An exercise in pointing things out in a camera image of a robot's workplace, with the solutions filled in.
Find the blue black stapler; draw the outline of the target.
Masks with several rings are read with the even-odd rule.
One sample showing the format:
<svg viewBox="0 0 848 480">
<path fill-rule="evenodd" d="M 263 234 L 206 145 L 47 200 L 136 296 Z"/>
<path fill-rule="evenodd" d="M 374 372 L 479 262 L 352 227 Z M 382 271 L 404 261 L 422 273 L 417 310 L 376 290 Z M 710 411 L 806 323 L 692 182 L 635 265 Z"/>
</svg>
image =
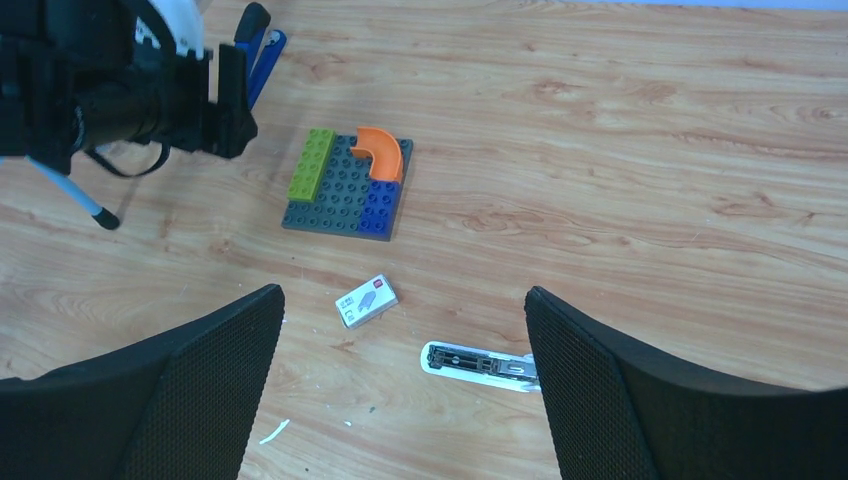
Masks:
<svg viewBox="0 0 848 480">
<path fill-rule="evenodd" d="M 249 3 L 234 34 L 237 48 L 247 56 L 247 101 L 253 109 L 287 43 L 282 30 L 272 29 L 271 14 L 258 2 Z"/>
</svg>

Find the white stapler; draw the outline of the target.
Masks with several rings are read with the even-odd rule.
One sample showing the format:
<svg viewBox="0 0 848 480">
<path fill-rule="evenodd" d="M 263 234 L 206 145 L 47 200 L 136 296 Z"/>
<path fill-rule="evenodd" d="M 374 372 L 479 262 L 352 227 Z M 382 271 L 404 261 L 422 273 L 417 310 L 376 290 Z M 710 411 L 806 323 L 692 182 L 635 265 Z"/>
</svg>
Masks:
<svg viewBox="0 0 848 480">
<path fill-rule="evenodd" d="M 532 353 L 518 356 L 429 341 L 419 361 L 422 370 L 432 375 L 521 393 L 541 391 Z"/>
</svg>

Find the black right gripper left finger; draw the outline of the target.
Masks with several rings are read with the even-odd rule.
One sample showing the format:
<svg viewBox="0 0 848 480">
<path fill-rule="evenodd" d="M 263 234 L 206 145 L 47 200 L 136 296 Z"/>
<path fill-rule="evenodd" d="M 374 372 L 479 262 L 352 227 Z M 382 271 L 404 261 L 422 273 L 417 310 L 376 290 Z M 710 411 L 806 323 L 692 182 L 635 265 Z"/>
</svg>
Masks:
<svg viewBox="0 0 848 480">
<path fill-rule="evenodd" d="M 5 479 L 235 479 L 280 335 L 266 285 L 208 315 L 1 383 Z"/>
</svg>

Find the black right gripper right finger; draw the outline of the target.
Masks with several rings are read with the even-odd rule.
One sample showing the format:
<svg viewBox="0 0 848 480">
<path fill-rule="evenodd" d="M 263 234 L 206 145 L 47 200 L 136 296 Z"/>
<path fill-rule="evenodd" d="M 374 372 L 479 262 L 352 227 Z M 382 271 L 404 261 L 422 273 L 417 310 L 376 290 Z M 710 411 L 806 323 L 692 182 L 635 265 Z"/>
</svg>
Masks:
<svg viewBox="0 0 848 480">
<path fill-rule="evenodd" d="M 584 314 L 542 287 L 526 327 L 565 479 L 843 479 L 847 391 L 722 373 Z"/>
</svg>

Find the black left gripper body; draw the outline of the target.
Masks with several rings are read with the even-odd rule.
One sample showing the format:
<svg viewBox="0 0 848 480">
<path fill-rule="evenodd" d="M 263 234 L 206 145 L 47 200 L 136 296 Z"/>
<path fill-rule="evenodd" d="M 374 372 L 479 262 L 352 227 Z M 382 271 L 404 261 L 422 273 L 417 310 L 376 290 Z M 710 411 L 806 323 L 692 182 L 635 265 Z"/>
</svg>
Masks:
<svg viewBox="0 0 848 480">
<path fill-rule="evenodd" d="M 5 1 L 1 153 L 64 174 L 116 141 L 212 153 L 210 59 L 179 56 L 149 1 Z"/>
</svg>

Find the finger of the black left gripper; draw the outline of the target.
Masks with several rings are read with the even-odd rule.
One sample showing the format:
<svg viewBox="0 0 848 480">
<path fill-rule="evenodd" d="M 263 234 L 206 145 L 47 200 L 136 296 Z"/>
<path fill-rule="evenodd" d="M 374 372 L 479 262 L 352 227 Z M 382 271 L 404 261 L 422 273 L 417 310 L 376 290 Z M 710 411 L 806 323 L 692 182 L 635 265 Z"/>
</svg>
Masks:
<svg viewBox="0 0 848 480">
<path fill-rule="evenodd" d="M 211 120 L 211 152 L 221 158 L 240 156 L 258 127 L 248 105 L 247 54 L 234 45 L 221 44 L 218 62 L 217 101 Z"/>
</svg>

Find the white staple box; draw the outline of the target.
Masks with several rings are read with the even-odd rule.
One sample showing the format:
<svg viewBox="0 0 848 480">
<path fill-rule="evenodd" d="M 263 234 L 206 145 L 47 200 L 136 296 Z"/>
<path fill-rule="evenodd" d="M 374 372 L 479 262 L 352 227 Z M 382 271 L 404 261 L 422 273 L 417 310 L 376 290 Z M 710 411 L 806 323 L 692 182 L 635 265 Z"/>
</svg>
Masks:
<svg viewBox="0 0 848 480">
<path fill-rule="evenodd" d="M 355 329 L 399 303 L 384 274 L 378 274 L 335 301 L 342 325 Z"/>
</svg>

